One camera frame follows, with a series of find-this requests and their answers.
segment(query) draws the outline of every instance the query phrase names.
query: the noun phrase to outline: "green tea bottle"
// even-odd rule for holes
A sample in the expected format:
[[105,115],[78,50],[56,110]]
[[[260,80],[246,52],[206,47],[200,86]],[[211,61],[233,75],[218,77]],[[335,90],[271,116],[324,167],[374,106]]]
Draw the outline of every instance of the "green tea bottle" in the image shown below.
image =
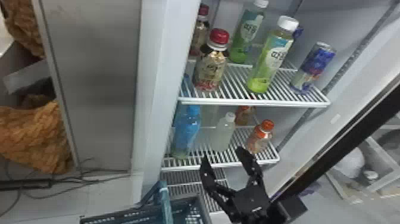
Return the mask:
[[234,63],[244,63],[246,61],[251,41],[255,38],[258,28],[260,28],[264,19],[264,10],[267,5],[267,0],[255,0],[253,4],[245,8],[229,50],[229,59]]
[[248,77],[247,87],[250,91],[263,93],[268,89],[290,46],[292,46],[292,33],[298,25],[299,22],[292,17],[285,15],[279,17],[279,28],[273,30],[267,37],[262,53]]

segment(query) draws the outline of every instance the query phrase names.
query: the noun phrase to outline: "energy drink can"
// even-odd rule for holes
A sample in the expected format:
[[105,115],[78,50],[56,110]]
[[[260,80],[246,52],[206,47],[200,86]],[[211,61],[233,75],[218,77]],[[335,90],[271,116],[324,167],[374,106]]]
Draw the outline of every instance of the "energy drink can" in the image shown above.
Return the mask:
[[330,45],[317,42],[290,81],[290,88],[297,94],[306,94],[335,55],[336,50]]

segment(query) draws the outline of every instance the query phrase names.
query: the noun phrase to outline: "basket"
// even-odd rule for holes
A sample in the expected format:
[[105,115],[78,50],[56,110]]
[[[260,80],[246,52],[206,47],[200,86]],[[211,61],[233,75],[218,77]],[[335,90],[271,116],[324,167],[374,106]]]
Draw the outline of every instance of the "basket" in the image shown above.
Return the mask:
[[[84,218],[80,224],[211,224],[204,199],[199,194],[180,195],[170,200],[165,182],[158,182],[155,186],[154,203]],[[154,192],[150,191],[143,200],[147,201]]]

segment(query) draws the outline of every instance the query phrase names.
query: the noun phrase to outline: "bottle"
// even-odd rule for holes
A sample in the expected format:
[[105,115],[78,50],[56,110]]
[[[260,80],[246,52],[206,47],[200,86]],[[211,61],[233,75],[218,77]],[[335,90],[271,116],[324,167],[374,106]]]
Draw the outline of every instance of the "bottle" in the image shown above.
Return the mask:
[[214,151],[220,152],[228,149],[230,139],[235,131],[235,117],[234,113],[228,112],[218,122],[210,142]]
[[219,119],[218,111],[218,105],[201,105],[201,125],[215,126]]
[[188,156],[200,129],[200,106],[188,105],[185,113],[177,114],[171,155],[178,159]]
[[200,56],[197,57],[193,84],[197,90],[217,90],[229,56],[227,43],[229,33],[223,29],[213,29],[207,43],[200,47]]
[[298,24],[299,22],[294,18],[285,15],[279,17],[279,28],[269,34],[262,53],[247,80],[250,91],[263,93],[268,89],[293,43],[292,33]]
[[[183,75],[182,83],[180,84],[180,89],[182,90],[183,96],[188,96],[188,90],[185,87],[185,82],[190,83],[190,77],[188,74]],[[180,101],[176,104],[174,119],[172,122],[172,127],[175,127],[176,124],[176,117],[179,117],[179,114],[186,112],[187,105],[182,104]]]
[[207,39],[208,30],[210,29],[210,23],[207,19],[208,9],[208,5],[200,4],[195,31],[193,32],[192,43],[190,44],[189,54],[191,56],[197,56],[200,54],[200,47],[205,44]]
[[233,43],[229,49],[229,59],[235,63],[244,63],[250,51],[251,41],[255,38],[258,28],[264,19],[264,10],[268,5],[266,0],[256,0],[248,5],[236,28]]
[[249,122],[250,115],[254,114],[254,106],[238,106],[236,110],[236,125],[245,126]]
[[263,120],[257,125],[246,141],[247,150],[255,154],[267,148],[272,138],[272,128],[274,123],[271,120]]

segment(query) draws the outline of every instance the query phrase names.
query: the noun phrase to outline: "floor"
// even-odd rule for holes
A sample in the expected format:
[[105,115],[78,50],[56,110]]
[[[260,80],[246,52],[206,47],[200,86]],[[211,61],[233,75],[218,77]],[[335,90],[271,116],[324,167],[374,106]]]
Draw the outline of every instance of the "floor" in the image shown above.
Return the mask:
[[[140,189],[134,186],[141,183],[142,175],[135,174],[129,178],[117,179],[107,183],[87,186],[45,200],[32,200],[22,196],[18,204],[5,216],[0,217],[1,224],[71,224],[78,223],[81,216],[92,216],[110,211],[128,208],[132,202],[139,200]],[[380,213],[384,210],[382,202],[376,205],[350,205],[342,200],[328,180],[322,177],[318,182],[322,187],[315,193],[302,198],[308,211],[295,220],[295,224],[310,223],[398,223],[398,212]],[[56,185],[50,190],[32,191],[35,195],[47,195],[66,189],[68,185]],[[234,188],[241,188],[236,183]],[[15,199],[16,192],[0,193],[0,211],[5,210]],[[224,213],[211,214],[213,223],[229,223]]]

